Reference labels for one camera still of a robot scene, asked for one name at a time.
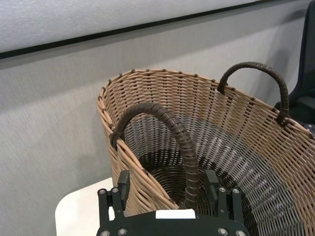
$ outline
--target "black trim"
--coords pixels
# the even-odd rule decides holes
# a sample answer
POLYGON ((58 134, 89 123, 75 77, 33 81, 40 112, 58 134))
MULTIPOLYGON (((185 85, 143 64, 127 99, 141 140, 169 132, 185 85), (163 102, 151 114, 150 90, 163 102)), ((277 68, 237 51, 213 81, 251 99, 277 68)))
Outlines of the black trim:
POLYGON ((12 51, 8 51, 8 52, 0 53, 0 59, 15 57, 15 56, 23 55, 23 54, 28 54, 28 53, 38 52, 38 51, 47 50, 47 49, 51 49, 51 48, 61 47, 61 46, 69 45, 69 44, 80 43, 80 42, 93 40, 93 39, 97 39, 97 38, 103 38, 103 37, 107 37, 107 36, 111 36, 111 35, 115 35, 115 34, 119 34, 119 33, 125 33, 125 32, 134 31, 134 30, 141 30, 141 29, 145 29, 145 28, 149 28, 149 27, 164 25, 164 24, 168 24, 168 23, 172 23, 172 22, 187 20, 187 19, 206 16, 206 15, 210 15, 210 14, 235 10, 235 9, 253 6, 256 4, 261 4, 263 2, 270 2, 270 1, 276 1, 276 0, 254 1, 254 2, 250 2, 250 3, 237 5, 237 6, 230 6, 230 7, 226 7, 226 8, 221 8, 221 9, 216 9, 216 10, 211 10, 211 11, 205 11, 205 12, 195 13, 195 14, 191 14, 191 15, 180 16, 180 17, 176 17, 176 18, 171 18, 171 19, 166 19, 166 20, 161 20, 161 21, 155 21, 155 22, 145 23, 145 24, 141 24, 141 25, 136 25, 136 26, 126 27, 126 28, 121 28, 121 29, 114 29, 114 30, 101 32, 101 33, 94 33, 94 34, 90 34, 90 35, 80 36, 77 38, 70 38, 70 39, 65 39, 65 40, 61 40, 61 41, 57 41, 57 42, 45 43, 45 44, 36 45, 36 46, 32 46, 32 47, 12 50, 12 51))

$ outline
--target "wicker weave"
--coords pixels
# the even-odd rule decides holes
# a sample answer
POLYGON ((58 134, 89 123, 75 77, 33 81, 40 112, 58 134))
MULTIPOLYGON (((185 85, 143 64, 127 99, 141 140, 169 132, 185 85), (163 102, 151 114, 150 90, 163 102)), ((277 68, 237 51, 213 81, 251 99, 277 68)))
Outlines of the wicker weave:
POLYGON ((203 171, 213 169, 222 184, 241 189, 245 226, 251 235, 315 235, 315 139, 287 117, 286 86, 267 66, 235 65, 220 84, 178 71, 132 70, 109 81, 97 105, 114 184, 121 170, 130 170, 128 215, 179 206, 211 214, 203 171), (277 81, 281 112, 226 85, 234 71, 245 67, 264 71, 277 81), (189 160, 169 127, 148 114, 129 116, 125 122, 129 124, 122 130, 118 127, 126 113, 135 111, 134 105, 148 102, 167 108, 190 134, 199 163, 197 205, 187 191, 193 189, 187 178, 189 160))

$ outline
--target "gray wall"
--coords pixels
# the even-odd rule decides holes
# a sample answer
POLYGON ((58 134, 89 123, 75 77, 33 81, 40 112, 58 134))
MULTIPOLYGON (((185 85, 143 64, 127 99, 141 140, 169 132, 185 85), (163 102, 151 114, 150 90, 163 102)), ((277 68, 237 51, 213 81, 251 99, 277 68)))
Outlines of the gray wall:
MULTIPOLYGON (((218 80, 254 60, 278 70, 292 90, 308 2, 265 3, 1 60, 1 235, 55 235, 62 197, 110 176, 96 98, 120 72, 168 68, 218 80)), ((260 72, 237 72, 229 84, 270 104, 279 99, 260 72)))

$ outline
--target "wrapped basket handle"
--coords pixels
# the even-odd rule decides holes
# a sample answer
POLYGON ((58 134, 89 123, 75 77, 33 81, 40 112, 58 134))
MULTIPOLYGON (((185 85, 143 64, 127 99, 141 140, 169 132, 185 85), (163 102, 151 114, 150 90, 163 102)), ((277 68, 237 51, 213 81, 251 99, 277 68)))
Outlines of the wrapped basket handle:
POLYGON ((181 208, 196 209, 199 190, 199 169, 196 151, 184 125, 166 108, 152 102, 140 103, 128 108, 120 117, 114 132, 110 136, 112 147, 117 149, 117 139, 124 135, 124 130, 131 119, 140 113, 155 116, 155 118, 162 121, 173 134, 179 145, 186 172, 185 205, 181 206, 181 208))
POLYGON ((224 94, 224 87, 226 85, 228 77, 231 74, 233 74, 235 71, 242 69, 242 68, 253 68, 253 69, 257 69, 257 70, 260 70, 262 72, 265 72, 268 75, 270 75, 278 83, 279 88, 280 88, 280 98, 281 98, 281 108, 280 108, 280 114, 279 115, 282 118, 278 117, 279 119, 277 119, 277 121, 282 122, 283 118, 287 117, 288 113, 289 113, 289 96, 288 96, 288 92, 287 92, 287 87, 286 87, 286 84, 285 84, 284 80, 282 79, 281 75, 277 71, 266 66, 265 64, 262 64, 259 62, 242 62, 242 63, 239 63, 239 64, 232 66, 222 76, 220 83, 219 83, 219 86, 218 86, 218 91, 220 93, 224 94))

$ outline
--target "white table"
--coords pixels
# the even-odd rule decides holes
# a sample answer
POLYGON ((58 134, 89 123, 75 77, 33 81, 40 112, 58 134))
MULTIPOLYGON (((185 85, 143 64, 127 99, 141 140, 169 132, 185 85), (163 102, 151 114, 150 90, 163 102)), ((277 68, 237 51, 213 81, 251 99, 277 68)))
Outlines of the white table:
MULTIPOLYGON (((97 191, 112 187, 112 178, 107 178, 65 196, 55 212, 57 236, 95 236, 99 229, 97 191)), ((111 207, 109 219, 114 218, 111 207)))

